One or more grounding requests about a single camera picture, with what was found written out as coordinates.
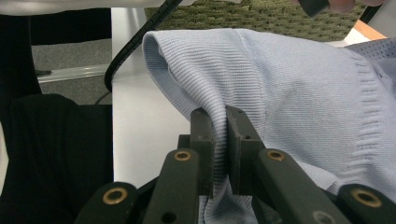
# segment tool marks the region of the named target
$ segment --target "light blue sweater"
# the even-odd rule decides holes
[[[287,151],[321,188],[360,183],[396,202],[395,85],[379,63],[388,57],[232,29],[150,32],[143,48],[180,113],[203,107],[213,120],[215,198],[201,198],[201,223],[257,223],[250,198],[228,183],[226,105],[245,110],[264,144]]]

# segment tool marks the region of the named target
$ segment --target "black fabric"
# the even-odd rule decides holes
[[[53,45],[111,38],[110,8],[32,16],[32,44]]]
[[[381,8],[382,5],[377,6],[377,7],[367,7],[363,14],[361,14],[360,20],[363,21],[364,23],[368,24],[370,20],[373,18],[375,13]]]
[[[113,180],[111,105],[31,95],[13,101],[9,118],[0,223],[73,223]]]
[[[0,88],[17,98],[41,93],[35,76],[30,17],[0,15]]]

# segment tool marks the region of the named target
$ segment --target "gray carpet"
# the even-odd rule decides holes
[[[102,76],[41,83],[40,87],[43,93],[61,94],[78,105],[93,105],[107,92]],[[111,103],[111,94],[101,101],[102,105],[111,105]]]
[[[111,62],[111,39],[32,47],[36,70],[55,70]],[[103,77],[40,84],[43,93],[61,94],[79,105],[92,105],[107,92]],[[111,94],[101,104],[111,104]]]

